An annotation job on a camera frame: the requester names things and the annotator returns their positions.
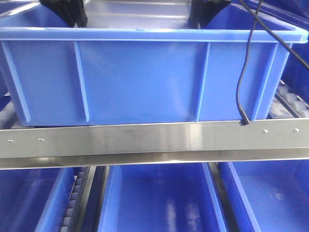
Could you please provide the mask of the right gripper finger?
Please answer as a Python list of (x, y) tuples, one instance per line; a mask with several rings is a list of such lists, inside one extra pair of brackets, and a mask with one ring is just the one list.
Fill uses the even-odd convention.
[(201, 14), (201, 26), (206, 27), (225, 7), (231, 4), (230, 0), (204, 0)]
[(191, 29), (199, 29), (202, 15), (208, 4), (207, 0), (192, 0), (190, 15), (188, 19), (188, 27)]

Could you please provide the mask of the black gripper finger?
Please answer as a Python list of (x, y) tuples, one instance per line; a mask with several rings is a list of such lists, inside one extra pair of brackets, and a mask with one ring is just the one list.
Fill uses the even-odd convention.
[(40, 0), (40, 4), (57, 14), (68, 26), (75, 25), (69, 0)]

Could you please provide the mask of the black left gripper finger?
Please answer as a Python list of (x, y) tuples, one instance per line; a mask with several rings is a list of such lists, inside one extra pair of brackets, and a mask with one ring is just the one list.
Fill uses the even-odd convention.
[(87, 15), (84, 8), (83, 0), (67, 0), (67, 24), (70, 27), (86, 27), (87, 26)]

